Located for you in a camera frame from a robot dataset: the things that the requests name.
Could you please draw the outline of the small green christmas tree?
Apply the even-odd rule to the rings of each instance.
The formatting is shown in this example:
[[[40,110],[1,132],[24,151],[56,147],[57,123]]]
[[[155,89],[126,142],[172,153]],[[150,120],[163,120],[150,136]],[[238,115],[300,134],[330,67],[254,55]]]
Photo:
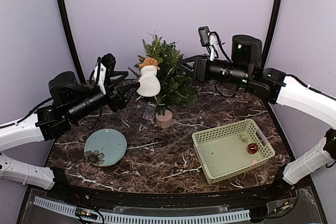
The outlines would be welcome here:
[[[165,110],[173,107],[184,107],[194,104],[197,89],[190,77],[178,68],[177,62],[183,59],[183,54],[177,49],[177,42],[167,42],[157,34],[151,34],[152,42],[142,39],[144,55],[138,55],[139,62],[128,69],[137,77],[140,77],[139,64],[147,57],[158,61],[160,70],[157,78],[161,85],[161,91],[153,98],[145,98],[146,102],[156,105],[155,112],[164,114]]]

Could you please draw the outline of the white snowman ornament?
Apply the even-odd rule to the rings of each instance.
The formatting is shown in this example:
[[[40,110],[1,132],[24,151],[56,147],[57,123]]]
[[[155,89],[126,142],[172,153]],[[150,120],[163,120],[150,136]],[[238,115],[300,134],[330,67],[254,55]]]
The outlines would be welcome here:
[[[142,97],[154,97],[160,93],[161,85],[156,77],[160,70],[158,61],[154,58],[145,58],[141,64],[139,64],[141,76],[138,79],[140,87],[137,89],[137,93]]]

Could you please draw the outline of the clear battery box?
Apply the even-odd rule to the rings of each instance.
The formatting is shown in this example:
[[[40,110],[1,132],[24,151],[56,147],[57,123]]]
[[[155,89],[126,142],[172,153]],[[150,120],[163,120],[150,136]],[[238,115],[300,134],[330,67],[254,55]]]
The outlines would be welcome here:
[[[148,102],[143,113],[143,118],[152,121],[155,116],[156,105],[154,103]]]

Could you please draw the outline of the green perforated plastic basket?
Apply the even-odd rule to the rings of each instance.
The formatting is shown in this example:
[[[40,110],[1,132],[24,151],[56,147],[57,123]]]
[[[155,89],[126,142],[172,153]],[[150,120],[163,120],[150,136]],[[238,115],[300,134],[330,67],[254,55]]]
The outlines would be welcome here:
[[[242,143],[237,134],[244,134]],[[262,166],[276,154],[259,126],[252,119],[195,132],[194,149],[208,184],[222,182]],[[256,154],[249,154],[247,146],[258,145]]]

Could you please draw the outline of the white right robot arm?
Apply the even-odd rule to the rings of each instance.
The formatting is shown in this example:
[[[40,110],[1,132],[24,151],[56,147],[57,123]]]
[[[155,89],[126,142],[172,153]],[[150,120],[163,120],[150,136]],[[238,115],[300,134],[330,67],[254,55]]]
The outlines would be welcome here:
[[[194,80],[233,83],[271,104],[287,106],[326,123],[330,129],[312,149],[283,166],[276,182],[268,188],[273,200],[280,199],[302,178],[335,162],[335,97],[305,84],[298,77],[274,68],[261,67],[262,42],[248,35],[232,37],[231,60],[198,55],[177,65]]]

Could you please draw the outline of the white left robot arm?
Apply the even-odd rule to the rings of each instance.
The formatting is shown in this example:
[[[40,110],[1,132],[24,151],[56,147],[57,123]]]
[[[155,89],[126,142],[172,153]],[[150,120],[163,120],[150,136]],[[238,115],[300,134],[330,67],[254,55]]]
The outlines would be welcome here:
[[[140,83],[118,87],[128,72],[118,71],[115,75],[117,79],[103,82],[104,91],[100,87],[88,89],[79,85],[72,71],[57,75],[48,84],[51,97],[46,102],[52,101],[52,105],[42,102],[22,119],[1,125],[1,152],[27,143],[55,140],[105,105],[113,112],[125,108]],[[4,153],[1,153],[1,179],[53,190],[63,201],[74,197],[63,169],[20,162]]]

